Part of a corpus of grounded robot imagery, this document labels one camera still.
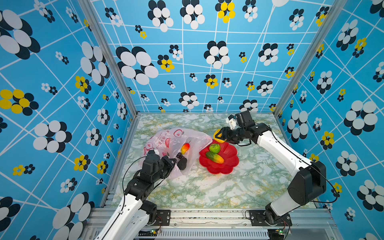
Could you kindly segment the dark avocado front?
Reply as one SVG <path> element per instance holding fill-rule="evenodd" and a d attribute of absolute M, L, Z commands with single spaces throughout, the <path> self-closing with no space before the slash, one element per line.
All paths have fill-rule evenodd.
<path fill-rule="evenodd" d="M 178 161 L 178 163 L 177 163 L 177 166 L 178 166 L 178 168 L 181 170 L 181 171 L 183 171 L 183 170 L 185 170 L 186 169 L 186 167 L 187 167 L 187 159 L 186 158 L 181 158 L 179 161 Z"/>

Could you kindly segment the dark avocado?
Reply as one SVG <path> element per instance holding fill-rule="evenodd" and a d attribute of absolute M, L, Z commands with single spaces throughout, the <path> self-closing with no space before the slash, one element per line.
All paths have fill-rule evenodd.
<path fill-rule="evenodd" d="M 187 159 L 186 158 L 181 158 L 179 161 L 178 161 L 178 163 L 177 163 L 177 166 L 178 166 L 178 168 L 181 170 L 181 171 L 183 171 L 183 170 L 185 170 L 186 169 L 186 167 L 187 167 Z"/>
<path fill-rule="evenodd" d="M 182 153 L 178 153 L 178 154 L 176 155 L 176 157 L 177 157 L 178 159 L 182 159 L 184 156 L 182 155 Z"/>

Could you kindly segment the green fruit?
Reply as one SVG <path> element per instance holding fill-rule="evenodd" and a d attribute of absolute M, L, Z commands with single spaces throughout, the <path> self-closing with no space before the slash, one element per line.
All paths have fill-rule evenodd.
<path fill-rule="evenodd" d="M 221 146 L 219 144 L 211 144 L 209 146 L 209 151 L 218 154 L 221 151 Z"/>

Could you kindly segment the red flower-shaped plate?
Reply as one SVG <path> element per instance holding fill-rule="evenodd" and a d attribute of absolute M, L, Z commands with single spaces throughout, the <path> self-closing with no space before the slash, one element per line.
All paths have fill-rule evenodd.
<path fill-rule="evenodd" d="M 237 149 L 227 142 L 213 140 L 199 154 L 200 165 L 213 175 L 228 175 L 240 162 Z"/>

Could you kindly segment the pink translucent plastic bag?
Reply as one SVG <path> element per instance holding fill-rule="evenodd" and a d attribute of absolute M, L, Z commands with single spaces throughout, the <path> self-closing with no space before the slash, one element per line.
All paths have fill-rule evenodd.
<path fill-rule="evenodd" d="M 146 155 L 150 150 L 157 150 L 160 157 L 168 156 L 173 159 L 182 151 L 184 144 L 189 144 L 190 148 L 183 154 L 183 157 L 187 159 L 186 168 L 181 170 L 178 166 L 175 166 L 168 177 L 169 180 L 172 180 L 187 176 L 195 166 L 200 151 L 212 142 L 213 139 L 206 133 L 191 129 L 173 128 L 161 130 L 145 143 L 143 155 Z"/>

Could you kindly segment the red yellow mango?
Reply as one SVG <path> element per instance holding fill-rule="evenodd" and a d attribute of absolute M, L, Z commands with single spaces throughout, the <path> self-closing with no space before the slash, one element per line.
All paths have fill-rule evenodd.
<path fill-rule="evenodd" d="M 189 143 L 183 144 L 182 147 L 181 147 L 181 154 L 185 155 L 188 152 L 189 149 L 190 149 L 190 144 Z"/>

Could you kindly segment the yellow lemon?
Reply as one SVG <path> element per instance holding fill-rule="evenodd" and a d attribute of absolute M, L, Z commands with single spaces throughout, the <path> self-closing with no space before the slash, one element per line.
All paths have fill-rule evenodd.
<path fill-rule="evenodd" d="M 218 143 L 224 143 L 226 140 L 221 140 L 221 139 L 218 139 L 216 138 L 215 136 L 213 137 L 213 139 L 218 142 Z"/>

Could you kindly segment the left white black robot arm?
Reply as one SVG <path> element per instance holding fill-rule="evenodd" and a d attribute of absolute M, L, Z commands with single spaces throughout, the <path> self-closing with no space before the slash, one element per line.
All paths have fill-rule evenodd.
<path fill-rule="evenodd" d="M 133 240 L 147 224 L 155 221 L 157 205 L 147 198 L 155 189 L 155 183 L 171 174 L 177 160 L 160 157 L 153 150 L 142 158 L 142 169 L 123 185 L 124 196 L 97 240 Z"/>

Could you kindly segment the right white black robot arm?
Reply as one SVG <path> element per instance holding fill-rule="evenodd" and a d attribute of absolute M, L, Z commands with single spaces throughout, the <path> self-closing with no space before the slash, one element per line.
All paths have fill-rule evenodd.
<path fill-rule="evenodd" d="M 270 126 L 260 123 L 246 128 L 224 127 L 216 140 L 239 144 L 250 140 L 272 154 L 293 177 L 287 190 L 265 208 L 265 221 L 274 226 L 289 212 L 315 200 L 327 190 L 327 171 L 321 162 L 311 162 L 275 135 Z"/>

